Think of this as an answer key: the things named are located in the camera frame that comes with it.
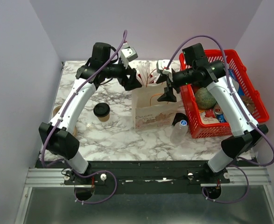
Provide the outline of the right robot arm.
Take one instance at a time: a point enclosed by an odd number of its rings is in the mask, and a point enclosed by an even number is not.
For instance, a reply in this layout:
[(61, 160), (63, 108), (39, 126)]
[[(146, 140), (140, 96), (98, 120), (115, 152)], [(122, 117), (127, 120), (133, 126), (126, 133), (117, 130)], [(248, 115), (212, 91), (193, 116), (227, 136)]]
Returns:
[(267, 139), (268, 128), (261, 125), (250, 114), (235, 90), (229, 74), (226, 56), (222, 60), (209, 62), (200, 43), (183, 49), (189, 69), (174, 72), (171, 60), (159, 60), (156, 64), (160, 74), (157, 82), (166, 82), (164, 94), (159, 101), (175, 102), (173, 90), (185, 84), (201, 84), (215, 98), (229, 123), (232, 136), (221, 143), (221, 150), (207, 161), (202, 171), (203, 179), (212, 183), (219, 178), (219, 172), (230, 165), (240, 154), (250, 150), (261, 139)]

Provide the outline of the brown paper coffee cup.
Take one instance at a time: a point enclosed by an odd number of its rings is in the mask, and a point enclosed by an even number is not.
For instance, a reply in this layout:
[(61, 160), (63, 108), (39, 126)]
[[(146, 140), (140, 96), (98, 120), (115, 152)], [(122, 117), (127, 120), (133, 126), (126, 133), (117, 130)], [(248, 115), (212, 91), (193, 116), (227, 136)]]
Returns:
[(103, 117), (98, 117), (98, 119), (101, 121), (101, 122), (107, 122), (110, 118), (110, 114), (107, 114)]

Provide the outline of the paper takeout bag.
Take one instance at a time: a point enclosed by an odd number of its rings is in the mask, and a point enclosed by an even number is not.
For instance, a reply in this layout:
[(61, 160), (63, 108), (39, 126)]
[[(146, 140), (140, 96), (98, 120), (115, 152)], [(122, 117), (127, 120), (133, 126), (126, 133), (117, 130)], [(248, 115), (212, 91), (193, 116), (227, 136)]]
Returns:
[(155, 84), (154, 74), (143, 76), (137, 72), (137, 80), (142, 87), (132, 90), (132, 119), (136, 130), (145, 130), (170, 126), (181, 105), (181, 98), (175, 94), (176, 102), (159, 102), (166, 83)]

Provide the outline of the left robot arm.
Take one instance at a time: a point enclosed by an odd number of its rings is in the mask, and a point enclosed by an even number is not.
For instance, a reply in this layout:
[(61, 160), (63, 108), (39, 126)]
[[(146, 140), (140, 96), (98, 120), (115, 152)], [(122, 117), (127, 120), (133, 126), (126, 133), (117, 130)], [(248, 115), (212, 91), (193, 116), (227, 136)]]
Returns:
[(126, 91), (141, 87), (136, 69), (129, 65), (137, 57), (135, 49), (128, 43), (119, 49), (107, 43), (95, 43), (91, 57), (77, 70), (71, 92), (59, 111), (49, 123), (39, 126), (42, 155), (48, 150), (65, 159), (76, 171), (75, 179), (80, 184), (90, 181), (91, 165), (79, 152), (79, 141), (73, 134), (77, 120), (90, 97), (106, 79), (117, 79)]

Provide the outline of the black coffee cup lid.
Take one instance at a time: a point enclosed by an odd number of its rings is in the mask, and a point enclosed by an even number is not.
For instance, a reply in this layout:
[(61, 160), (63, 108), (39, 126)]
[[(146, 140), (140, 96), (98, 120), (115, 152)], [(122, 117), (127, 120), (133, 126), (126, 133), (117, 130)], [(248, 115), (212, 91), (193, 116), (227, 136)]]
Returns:
[(106, 117), (110, 113), (110, 106), (107, 103), (98, 103), (94, 106), (93, 113), (98, 118)]

